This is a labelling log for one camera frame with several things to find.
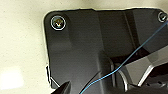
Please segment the white background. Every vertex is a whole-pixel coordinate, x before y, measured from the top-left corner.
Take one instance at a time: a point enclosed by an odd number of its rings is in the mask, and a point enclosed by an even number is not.
[[[0,94],[52,91],[45,70],[48,61],[42,27],[48,12],[136,7],[160,8],[168,13],[168,0],[0,0]]]

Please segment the screw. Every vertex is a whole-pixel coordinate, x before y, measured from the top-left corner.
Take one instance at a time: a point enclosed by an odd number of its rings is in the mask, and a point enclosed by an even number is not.
[[[165,21],[167,20],[167,14],[164,13],[164,12],[160,12],[160,13],[158,14],[158,20],[159,20],[160,22],[165,22]]]

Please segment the cable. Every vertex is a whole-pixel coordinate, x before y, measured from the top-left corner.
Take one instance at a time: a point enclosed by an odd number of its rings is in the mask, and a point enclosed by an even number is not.
[[[142,45],[140,45],[117,69],[115,69],[114,71],[112,71],[111,73],[93,81],[92,83],[90,83],[81,93],[79,94],[83,94],[83,92],[86,91],[86,89],[88,89],[92,84],[112,75],[113,73],[117,72],[140,48],[142,48],[149,40],[151,40],[166,24],[168,23],[168,21],[166,21],[161,27],[159,27],[153,34],[152,36],[150,36]]]
[[[89,80],[89,82],[86,83],[86,85],[83,87],[83,89],[81,90],[81,92],[87,87],[87,85],[88,85],[99,73],[101,73],[101,71],[98,71],[98,72]]]

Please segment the mounting hole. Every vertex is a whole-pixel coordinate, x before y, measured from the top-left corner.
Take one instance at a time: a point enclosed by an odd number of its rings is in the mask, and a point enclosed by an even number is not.
[[[66,22],[62,16],[54,16],[51,19],[51,26],[55,30],[63,30],[65,28]]]
[[[164,12],[160,12],[158,14],[158,20],[159,22],[165,22],[167,20],[167,14]]]

